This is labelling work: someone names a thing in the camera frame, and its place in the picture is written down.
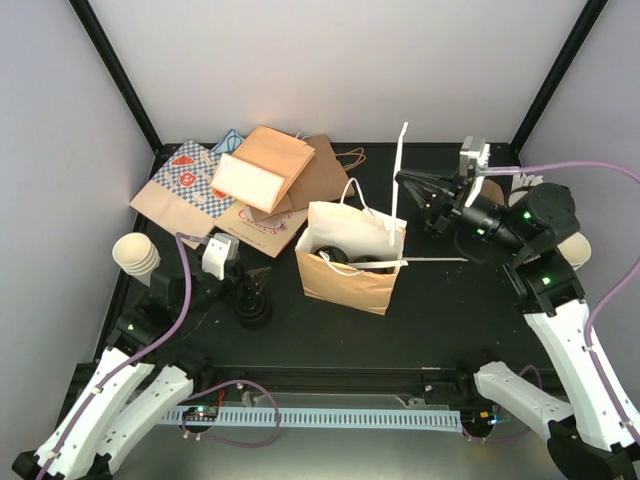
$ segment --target white paper bag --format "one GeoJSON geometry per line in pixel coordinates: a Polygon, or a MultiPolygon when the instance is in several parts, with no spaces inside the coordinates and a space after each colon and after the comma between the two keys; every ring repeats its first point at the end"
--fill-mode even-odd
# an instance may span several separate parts
{"type": "Polygon", "coordinates": [[[309,204],[309,226],[296,245],[300,277],[307,296],[384,315],[400,267],[407,264],[401,260],[406,222],[400,219],[394,222],[392,217],[370,209],[353,178],[345,192],[352,182],[357,187],[363,210],[345,205],[344,195],[338,204],[309,204]],[[313,254],[325,246],[340,248],[350,262],[362,255],[376,256],[384,262],[380,267],[393,266],[394,271],[391,274],[365,272],[313,254]]]}

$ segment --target paper bag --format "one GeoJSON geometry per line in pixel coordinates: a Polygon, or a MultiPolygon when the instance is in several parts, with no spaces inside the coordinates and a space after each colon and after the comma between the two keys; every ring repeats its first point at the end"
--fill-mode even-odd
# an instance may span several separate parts
{"type": "MultiPolygon", "coordinates": [[[[273,213],[308,208],[310,202],[338,200],[342,195],[344,186],[349,181],[344,167],[336,158],[327,135],[309,137],[305,139],[305,142],[315,149],[315,155],[287,192],[291,208],[287,208],[286,203],[281,201],[273,213]]],[[[354,193],[353,187],[349,187],[347,196],[351,196],[354,193]]],[[[249,207],[249,213],[256,222],[270,216],[270,214],[253,207],[249,207]]]]}
{"type": "Polygon", "coordinates": [[[279,218],[274,217],[275,226],[260,225],[247,217],[244,207],[240,201],[233,202],[233,205],[216,220],[216,227],[273,258],[289,244],[307,220],[307,209],[304,209],[283,213],[277,216],[279,218]]]}
{"type": "MultiPolygon", "coordinates": [[[[347,188],[353,181],[355,179],[349,181],[347,188]]],[[[298,269],[305,295],[384,315],[400,266],[406,265],[401,260],[406,222],[397,219],[395,229],[391,230],[391,217],[367,207],[360,186],[355,183],[363,210],[344,205],[344,195],[339,204],[311,202],[309,205],[309,226],[295,250],[298,269]],[[362,255],[395,261],[394,271],[381,275],[314,255],[318,248],[328,245],[342,249],[351,262],[362,255]]]]}
{"type": "MultiPolygon", "coordinates": [[[[254,205],[267,213],[273,213],[278,203],[285,197],[293,182],[298,178],[298,175],[309,163],[313,154],[313,147],[310,147],[304,141],[271,128],[260,126],[251,132],[236,149],[233,158],[282,178],[280,188],[272,196],[268,205],[254,205]]],[[[240,182],[241,178],[238,179],[238,183],[227,183],[223,188],[219,188],[219,186],[216,188],[235,198],[243,199],[245,203],[251,204],[250,199],[243,198],[242,195],[238,195],[238,192],[235,191],[236,188],[241,186],[240,182]]],[[[286,202],[290,206],[291,202],[288,197],[286,202]]]]}
{"type": "Polygon", "coordinates": [[[131,206],[171,234],[206,236],[233,203],[233,198],[210,187],[220,154],[233,151],[242,140],[231,130],[211,151],[189,140],[140,190],[131,206]]]}

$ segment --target black metal frame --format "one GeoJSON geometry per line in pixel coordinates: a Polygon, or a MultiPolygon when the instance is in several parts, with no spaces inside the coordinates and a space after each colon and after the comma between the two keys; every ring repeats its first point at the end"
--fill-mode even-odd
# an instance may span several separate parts
{"type": "MultiPolygon", "coordinates": [[[[588,0],[567,37],[560,53],[553,66],[545,78],[533,103],[525,115],[513,140],[509,144],[514,159],[518,160],[518,154],[524,147],[527,139],[533,132],[538,120],[542,116],[547,104],[551,100],[562,78],[566,74],[571,62],[577,55],[580,47],[584,43],[587,35],[593,28],[603,8],[608,0],[588,0]]],[[[164,162],[173,154],[178,145],[164,144],[158,136],[149,116],[147,115],[142,102],[135,92],[124,67],[120,63],[111,43],[103,30],[99,19],[93,11],[89,0],[69,0],[78,18],[84,26],[89,38],[96,47],[105,66],[116,83],[127,106],[131,110],[136,122],[143,132],[149,146],[155,154],[155,159],[151,171],[153,175],[164,162]]],[[[148,220],[142,215],[138,215],[134,223],[133,231],[144,231],[148,220]]],[[[105,324],[103,326],[95,357],[99,357],[105,345],[105,340],[113,322],[122,313],[125,298],[130,285],[130,277],[120,273],[116,282],[115,290],[109,309],[107,311],[105,324]]],[[[78,389],[83,388],[89,380],[93,371],[91,364],[78,365],[76,374],[70,386],[66,403],[75,401],[78,389]]],[[[426,383],[438,382],[451,384],[453,381],[452,370],[429,371],[395,371],[395,370],[336,370],[336,369],[290,369],[275,368],[264,369],[258,367],[247,367],[239,371],[238,368],[218,367],[221,377],[238,378],[238,374],[260,381],[266,387],[275,391],[286,389],[286,391],[310,391],[310,392],[330,392],[342,391],[347,393],[400,393],[410,392],[412,389],[426,383]]],[[[545,389],[550,392],[561,393],[562,387],[555,372],[544,371],[545,389]]]]}
{"type": "Polygon", "coordinates": [[[545,108],[547,108],[547,104],[551,100],[551,97],[553,97],[558,85],[560,85],[565,73],[569,70],[573,59],[580,51],[580,47],[582,47],[582,44],[587,39],[589,32],[595,25],[607,2],[608,0],[588,0],[582,9],[582,13],[580,13],[578,20],[576,20],[560,53],[551,66],[551,70],[549,70],[538,94],[533,99],[533,103],[524,116],[524,120],[522,120],[518,131],[513,137],[513,140],[511,140],[511,149],[516,155],[522,151],[533,129],[536,127],[538,120],[540,120],[545,108]]]}

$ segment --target white rope handle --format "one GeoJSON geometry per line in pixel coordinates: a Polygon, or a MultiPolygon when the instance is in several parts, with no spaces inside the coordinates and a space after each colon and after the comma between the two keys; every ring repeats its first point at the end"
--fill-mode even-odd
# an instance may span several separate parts
{"type": "Polygon", "coordinates": [[[350,267],[363,269],[363,268],[389,268],[389,267],[406,267],[409,265],[405,259],[400,260],[380,260],[379,262],[360,262],[360,263],[348,263],[350,267]]]}
{"type": "Polygon", "coordinates": [[[461,257],[403,257],[406,262],[468,262],[461,257]]]}
{"type": "Polygon", "coordinates": [[[340,204],[344,204],[344,197],[347,196],[347,190],[349,190],[349,185],[351,185],[352,183],[355,183],[356,185],[356,190],[358,190],[358,195],[360,196],[360,201],[362,202],[362,206],[365,208],[365,210],[370,211],[371,209],[364,201],[364,195],[362,195],[360,184],[358,183],[358,180],[356,178],[350,178],[347,184],[344,186],[344,190],[342,191],[342,197],[340,197],[340,204]]]}
{"type": "Polygon", "coordinates": [[[329,268],[331,270],[333,270],[334,272],[342,275],[343,277],[355,277],[356,275],[360,275],[362,273],[362,270],[358,270],[358,271],[353,272],[353,273],[341,272],[340,270],[338,270],[336,267],[334,267],[331,264],[331,261],[329,260],[329,254],[327,252],[318,252],[318,254],[322,257],[324,262],[329,266],[329,268]]]}

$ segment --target bag handle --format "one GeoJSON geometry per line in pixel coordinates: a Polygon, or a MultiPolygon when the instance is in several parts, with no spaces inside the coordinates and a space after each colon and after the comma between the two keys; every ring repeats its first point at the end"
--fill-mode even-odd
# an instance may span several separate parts
{"type": "Polygon", "coordinates": [[[405,262],[468,262],[462,257],[402,257],[405,262]]]}
{"type": "Polygon", "coordinates": [[[358,158],[353,163],[350,163],[348,165],[342,165],[342,168],[344,169],[345,172],[348,172],[349,170],[353,170],[358,165],[361,165],[361,164],[363,164],[364,162],[367,161],[367,156],[364,154],[364,147],[354,148],[350,152],[336,153],[336,158],[338,158],[338,157],[348,157],[348,156],[351,156],[351,155],[353,155],[353,156],[357,155],[358,158]]]}
{"type": "Polygon", "coordinates": [[[338,270],[336,267],[334,267],[331,264],[331,261],[329,260],[329,254],[327,252],[318,252],[318,254],[322,257],[324,262],[329,266],[329,268],[331,270],[333,270],[334,272],[336,272],[339,275],[342,275],[343,277],[355,277],[356,275],[360,275],[362,273],[362,270],[357,270],[357,271],[355,271],[353,273],[341,272],[340,270],[338,270]]]}
{"type": "Polygon", "coordinates": [[[371,209],[364,201],[364,195],[362,195],[360,184],[358,183],[358,180],[356,178],[350,178],[347,184],[344,186],[344,190],[342,191],[342,197],[340,197],[340,204],[344,205],[344,197],[347,196],[347,190],[349,190],[349,185],[351,185],[352,183],[356,185],[356,190],[358,191],[358,195],[360,196],[360,202],[362,202],[362,206],[365,208],[365,210],[371,213],[371,209]]]}

